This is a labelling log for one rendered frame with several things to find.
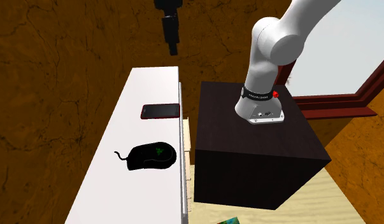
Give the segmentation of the red-edged black phone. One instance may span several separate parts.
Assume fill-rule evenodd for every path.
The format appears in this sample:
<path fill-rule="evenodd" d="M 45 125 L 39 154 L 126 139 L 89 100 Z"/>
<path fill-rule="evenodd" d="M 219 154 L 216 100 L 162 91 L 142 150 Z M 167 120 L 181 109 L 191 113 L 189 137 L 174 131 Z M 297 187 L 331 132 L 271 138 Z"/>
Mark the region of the red-edged black phone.
<path fill-rule="evenodd" d="M 145 104 L 141 111 L 140 118 L 148 119 L 164 119 L 164 118 L 179 118 L 180 104 Z"/>

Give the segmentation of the black computer mouse green logo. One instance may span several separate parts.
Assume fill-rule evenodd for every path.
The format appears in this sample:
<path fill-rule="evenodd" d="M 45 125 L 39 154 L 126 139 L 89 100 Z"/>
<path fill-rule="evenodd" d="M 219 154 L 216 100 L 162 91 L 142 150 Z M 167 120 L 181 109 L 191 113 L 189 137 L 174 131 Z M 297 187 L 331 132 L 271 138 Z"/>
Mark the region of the black computer mouse green logo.
<path fill-rule="evenodd" d="M 127 162 L 129 171 L 139 169 L 168 169 L 177 159 L 176 150 L 165 142 L 135 146 L 127 157 L 121 157 L 117 151 L 115 151 L 115 153 L 120 160 Z"/>

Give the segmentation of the dark robot stand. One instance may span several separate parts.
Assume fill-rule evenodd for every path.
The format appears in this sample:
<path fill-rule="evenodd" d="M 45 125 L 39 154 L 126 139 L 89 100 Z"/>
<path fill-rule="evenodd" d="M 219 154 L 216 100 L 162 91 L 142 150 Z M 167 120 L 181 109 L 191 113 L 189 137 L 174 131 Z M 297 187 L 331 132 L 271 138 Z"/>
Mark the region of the dark robot stand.
<path fill-rule="evenodd" d="M 253 125 L 235 105 L 240 83 L 201 83 L 194 201 L 275 210 L 331 158 L 284 86 L 285 119 Z"/>

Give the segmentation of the white-topped chest of drawers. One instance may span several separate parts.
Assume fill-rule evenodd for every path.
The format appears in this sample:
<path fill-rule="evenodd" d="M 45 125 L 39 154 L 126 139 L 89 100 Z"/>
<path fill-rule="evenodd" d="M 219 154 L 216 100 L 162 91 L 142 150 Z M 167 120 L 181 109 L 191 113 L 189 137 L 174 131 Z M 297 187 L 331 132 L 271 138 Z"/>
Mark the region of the white-topped chest of drawers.
<path fill-rule="evenodd" d="M 183 118 L 141 119 L 145 104 L 181 103 L 178 67 L 134 67 L 64 224 L 188 224 Z M 129 171 L 133 147 L 165 142 L 167 169 Z"/>

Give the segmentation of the green patterned flat object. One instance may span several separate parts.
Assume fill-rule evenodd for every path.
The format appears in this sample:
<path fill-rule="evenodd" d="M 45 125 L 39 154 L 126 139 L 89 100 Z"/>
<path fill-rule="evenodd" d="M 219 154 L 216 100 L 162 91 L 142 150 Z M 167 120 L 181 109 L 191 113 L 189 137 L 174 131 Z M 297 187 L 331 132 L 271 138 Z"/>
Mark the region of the green patterned flat object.
<path fill-rule="evenodd" d="M 217 224 L 240 224 L 238 217 L 229 218 L 227 220 L 218 222 Z"/>

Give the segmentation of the window with red-brown frame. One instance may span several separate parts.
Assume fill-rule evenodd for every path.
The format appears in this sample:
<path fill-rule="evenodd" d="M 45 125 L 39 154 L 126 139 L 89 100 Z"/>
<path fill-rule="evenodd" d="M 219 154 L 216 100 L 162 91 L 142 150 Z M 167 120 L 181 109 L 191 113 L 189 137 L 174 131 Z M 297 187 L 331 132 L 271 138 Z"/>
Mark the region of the window with red-brown frame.
<path fill-rule="evenodd" d="M 367 105 L 384 88 L 384 0 L 340 0 L 276 82 L 307 119 L 374 116 Z"/>

